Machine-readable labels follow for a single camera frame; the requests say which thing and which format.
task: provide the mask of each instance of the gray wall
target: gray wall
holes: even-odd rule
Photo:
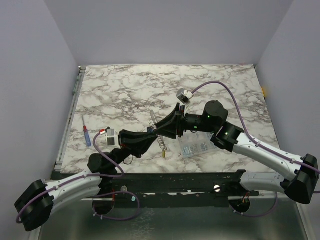
[[[259,61],[280,147],[320,160],[320,1],[295,0]],[[320,239],[320,196],[308,207]]]
[[[43,0],[0,8],[0,239],[27,239],[14,203],[50,176],[78,66]]]
[[[45,0],[79,65],[257,64],[292,0]]]

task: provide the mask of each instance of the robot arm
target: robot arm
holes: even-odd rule
[[[300,157],[281,151],[255,138],[257,143],[253,143],[241,128],[227,122],[227,117],[228,111],[218,101],[209,101],[202,115],[185,114],[185,106],[177,103],[174,111],[158,122],[153,132],[122,130],[118,136],[121,149],[114,149],[106,154],[120,164],[129,155],[141,158],[158,136],[176,139],[177,136],[181,137],[184,132],[190,130],[214,133],[211,141],[218,148],[247,156],[276,171],[243,171],[240,179],[233,182],[237,189],[240,189],[239,194],[266,190],[285,193],[296,202],[309,204],[319,175],[300,164],[318,169],[317,159],[309,154]],[[259,145],[288,156],[292,161],[286,161],[262,149]],[[98,193],[113,192],[110,176],[116,174],[115,166],[100,154],[95,153],[90,156],[88,168],[81,173],[46,184],[41,180],[32,183],[15,203],[19,213],[18,220],[21,219],[19,223],[23,223],[26,231],[32,231],[43,225],[50,214],[67,204]]]

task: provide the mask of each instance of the metal floor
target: metal floor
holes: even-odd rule
[[[267,211],[272,198],[252,199],[248,214]],[[116,209],[129,216],[134,209]],[[307,240],[297,204],[280,198],[265,217],[242,217],[230,208],[144,208],[130,221],[93,217],[92,202],[79,201],[50,217],[40,240]]]

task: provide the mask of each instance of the yellow object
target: yellow object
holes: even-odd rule
[[[261,87],[261,91],[262,91],[262,94],[263,94],[263,97],[265,98],[268,94],[267,94],[267,88],[262,86]]]
[[[162,149],[162,157],[166,160],[166,150]]]

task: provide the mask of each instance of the silver screw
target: silver screw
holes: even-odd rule
[[[128,191],[128,188],[126,186],[122,186],[120,190],[123,192],[126,192],[126,191]]]
[[[215,185],[213,187],[213,190],[216,192],[216,193],[219,193],[221,191],[221,187],[219,185]]]

